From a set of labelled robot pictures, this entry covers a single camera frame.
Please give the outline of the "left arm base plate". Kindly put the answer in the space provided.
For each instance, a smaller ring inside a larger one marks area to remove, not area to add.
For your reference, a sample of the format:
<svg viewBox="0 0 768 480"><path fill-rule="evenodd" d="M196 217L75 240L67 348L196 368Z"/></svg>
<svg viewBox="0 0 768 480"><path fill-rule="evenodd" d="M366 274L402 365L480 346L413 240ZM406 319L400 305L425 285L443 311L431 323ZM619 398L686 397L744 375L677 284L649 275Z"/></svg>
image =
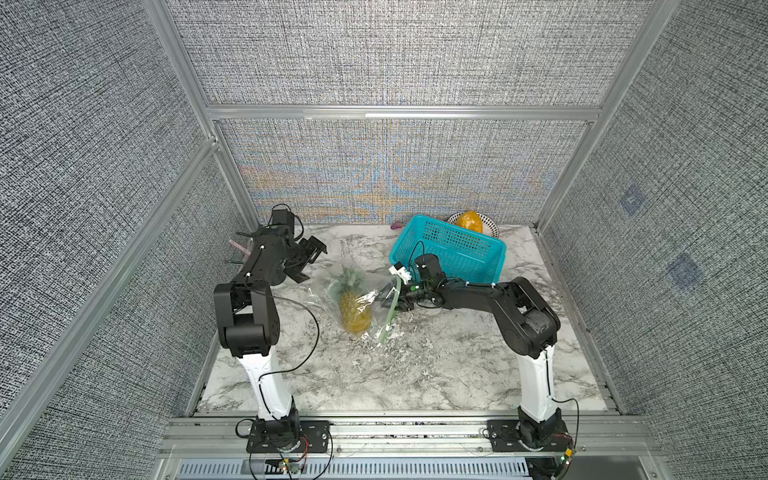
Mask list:
<svg viewBox="0 0 768 480"><path fill-rule="evenodd" d="M257 419L250 428L246 452L249 454L327 453L330 444L330 426L328 421L279 422Z"/></svg>

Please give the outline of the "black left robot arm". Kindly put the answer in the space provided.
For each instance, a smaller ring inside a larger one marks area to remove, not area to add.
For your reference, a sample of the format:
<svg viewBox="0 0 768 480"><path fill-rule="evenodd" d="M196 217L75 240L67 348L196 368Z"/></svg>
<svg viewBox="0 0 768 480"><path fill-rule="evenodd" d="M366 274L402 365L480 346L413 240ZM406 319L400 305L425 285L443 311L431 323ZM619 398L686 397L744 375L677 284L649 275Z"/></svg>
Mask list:
<svg viewBox="0 0 768 480"><path fill-rule="evenodd" d="M297 240L289 225L261 226L249 235L252 250L241 270L214 289L218 338L245 370L258 401L257 418L283 421L297 413L293 395L283 375L275 347L281 326L276 303L285 301L272 288L291 279L300 284L308 264L327 252L314 236Z"/></svg>

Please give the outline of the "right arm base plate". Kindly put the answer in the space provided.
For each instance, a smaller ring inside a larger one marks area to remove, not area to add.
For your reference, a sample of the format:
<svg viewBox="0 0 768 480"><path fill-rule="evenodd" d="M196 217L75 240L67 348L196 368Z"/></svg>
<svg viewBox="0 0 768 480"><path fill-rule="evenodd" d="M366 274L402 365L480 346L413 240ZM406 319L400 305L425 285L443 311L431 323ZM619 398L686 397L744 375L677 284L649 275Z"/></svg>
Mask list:
<svg viewBox="0 0 768 480"><path fill-rule="evenodd" d="M487 437L494 452L565 452L573 448L575 434L559 417L534 422L529 419L489 420Z"/></svg>

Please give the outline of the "clear zip-top bag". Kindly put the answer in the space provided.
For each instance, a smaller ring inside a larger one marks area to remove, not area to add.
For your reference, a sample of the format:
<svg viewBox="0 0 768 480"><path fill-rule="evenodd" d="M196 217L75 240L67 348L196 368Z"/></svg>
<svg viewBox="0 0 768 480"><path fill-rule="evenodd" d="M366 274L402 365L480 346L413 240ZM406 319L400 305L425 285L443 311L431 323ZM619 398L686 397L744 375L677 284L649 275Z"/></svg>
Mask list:
<svg viewBox="0 0 768 480"><path fill-rule="evenodd" d="M346 333L374 345L392 339L405 283L390 273L372 273L342 263L308 284L312 306L319 307Z"/></svg>

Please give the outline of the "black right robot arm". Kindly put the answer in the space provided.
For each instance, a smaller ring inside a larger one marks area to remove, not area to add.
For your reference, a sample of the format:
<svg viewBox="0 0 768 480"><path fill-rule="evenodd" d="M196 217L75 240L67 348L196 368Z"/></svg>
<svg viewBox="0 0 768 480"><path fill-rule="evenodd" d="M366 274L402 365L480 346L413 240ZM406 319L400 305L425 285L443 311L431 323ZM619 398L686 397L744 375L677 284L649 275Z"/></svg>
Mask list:
<svg viewBox="0 0 768 480"><path fill-rule="evenodd" d="M554 400L553 357L561 322L524 277L509 282L472 283L443 272L434 254L416 258L419 282L410 287L398 307L411 310L427 301L446 310L491 314L505 344L517 355L521 378L521 417L535 424L550 421Z"/></svg>

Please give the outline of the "yellow toy pineapple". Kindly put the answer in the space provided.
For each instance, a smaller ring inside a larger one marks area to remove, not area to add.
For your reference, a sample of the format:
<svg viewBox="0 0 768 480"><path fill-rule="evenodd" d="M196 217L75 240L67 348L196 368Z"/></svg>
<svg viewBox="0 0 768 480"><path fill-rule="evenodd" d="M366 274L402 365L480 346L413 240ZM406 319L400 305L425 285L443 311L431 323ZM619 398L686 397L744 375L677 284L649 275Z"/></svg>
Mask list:
<svg viewBox="0 0 768 480"><path fill-rule="evenodd" d="M339 307L342 327L351 334L363 334L373 322L369 296L363 291L363 273L343 267L334 278L330 295Z"/></svg>

